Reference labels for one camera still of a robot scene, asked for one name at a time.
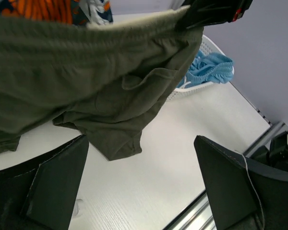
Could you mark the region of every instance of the white string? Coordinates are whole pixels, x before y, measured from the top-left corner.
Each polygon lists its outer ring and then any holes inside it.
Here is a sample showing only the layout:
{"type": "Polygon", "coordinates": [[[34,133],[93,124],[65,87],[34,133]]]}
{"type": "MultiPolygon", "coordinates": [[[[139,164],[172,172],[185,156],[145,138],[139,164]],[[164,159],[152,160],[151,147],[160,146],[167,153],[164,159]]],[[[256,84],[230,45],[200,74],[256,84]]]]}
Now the white string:
{"type": "Polygon", "coordinates": [[[258,201],[259,201],[259,206],[260,206],[260,210],[261,210],[261,214],[262,214],[262,218],[263,218],[263,222],[262,222],[262,226],[261,226],[261,227],[262,227],[262,230],[264,230],[264,228],[265,228],[264,209],[263,209],[263,206],[262,206],[262,204],[261,204],[261,200],[260,200],[260,198],[259,198],[259,196],[258,196],[258,193],[257,193],[257,191],[256,191],[256,189],[255,189],[255,187],[254,187],[254,185],[253,185],[253,183],[252,183],[252,180],[251,180],[251,177],[250,177],[250,174],[249,174],[249,167],[248,167],[248,164],[247,164],[247,162],[246,162],[245,156],[242,155],[242,157],[243,157],[243,159],[244,159],[245,169],[246,169],[246,173],[247,173],[247,175],[248,175],[249,181],[250,181],[251,186],[252,186],[252,188],[253,188],[256,196],[257,196],[257,199],[258,199],[258,201]]]}

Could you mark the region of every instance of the wall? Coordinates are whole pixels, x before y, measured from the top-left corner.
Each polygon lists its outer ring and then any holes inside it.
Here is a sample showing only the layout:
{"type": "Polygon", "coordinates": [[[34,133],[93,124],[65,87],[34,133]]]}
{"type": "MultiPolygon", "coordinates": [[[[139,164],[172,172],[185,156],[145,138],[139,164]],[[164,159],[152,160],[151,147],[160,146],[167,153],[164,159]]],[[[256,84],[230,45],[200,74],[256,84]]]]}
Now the wall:
{"type": "Polygon", "coordinates": [[[235,87],[271,122],[288,125],[288,0],[254,0],[235,23],[209,26],[235,61],[235,87]]]}

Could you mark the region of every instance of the laundry basket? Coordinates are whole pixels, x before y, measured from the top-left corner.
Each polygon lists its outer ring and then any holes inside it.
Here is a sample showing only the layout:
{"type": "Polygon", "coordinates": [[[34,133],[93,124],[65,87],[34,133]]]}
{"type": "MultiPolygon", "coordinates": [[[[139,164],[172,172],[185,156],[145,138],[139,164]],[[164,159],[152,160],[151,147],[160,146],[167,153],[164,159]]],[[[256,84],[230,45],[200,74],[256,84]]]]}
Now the laundry basket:
{"type": "MultiPolygon", "coordinates": [[[[208,55],[209,53],[215,52],[215,53],[220,53],[225,55],[222,50],[217,47],[217,45],[210,40],[210,38],[208,38],[207,36],[203,35],[203,40],[200,46],[200,51],[202,51],[202,53],[204,55],[208,55]]],[[[202,90],[203,88],[206,88],[208,86],[211,86],[215,83],[209,81],[209,82],[205,82],[203,84],[200,85],[196,85],[187,89],[178,89],[176,88],[171,94],[170,96],[167,98],[167,101],[172,101],[178,98],[182,98],[191,94],[194,94],[200,90],[202,90]]]]}

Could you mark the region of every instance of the table surface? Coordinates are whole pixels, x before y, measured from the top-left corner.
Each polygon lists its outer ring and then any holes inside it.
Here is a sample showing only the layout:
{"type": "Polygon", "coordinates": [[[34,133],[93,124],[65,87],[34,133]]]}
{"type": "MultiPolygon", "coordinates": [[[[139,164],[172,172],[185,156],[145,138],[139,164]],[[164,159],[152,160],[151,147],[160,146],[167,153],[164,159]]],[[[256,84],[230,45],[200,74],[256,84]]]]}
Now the table surface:
{"type": "MultiPolygon", "coordinates": [[[[70,230],[164,228],[204,190],[193,146],[197,135],[243,152],[268,128],[230,83],[166,102],[143,130],[141,154],[109,162],[90,145],[78,193],[85,210],[72,219],[70,230]]],[[[16,152],[0,154],[0,170],[78,135],[48,122],[24,134],[16,152]]]]}

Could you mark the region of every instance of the blue cloth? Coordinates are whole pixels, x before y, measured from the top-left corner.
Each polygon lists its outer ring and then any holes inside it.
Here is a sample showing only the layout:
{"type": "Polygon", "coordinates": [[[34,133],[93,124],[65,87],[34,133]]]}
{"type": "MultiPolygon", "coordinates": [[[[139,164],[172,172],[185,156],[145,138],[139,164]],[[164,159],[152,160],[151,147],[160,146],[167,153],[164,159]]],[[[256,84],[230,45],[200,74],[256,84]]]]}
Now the blue cloth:
{"type": "Polygon", "coordinates": [[[189,88],[208,81],[227,83],[234,77],[232,70],[232,59],[220,53],[210,53],[205,56],[199,51],[177,88],[189,88]]]}

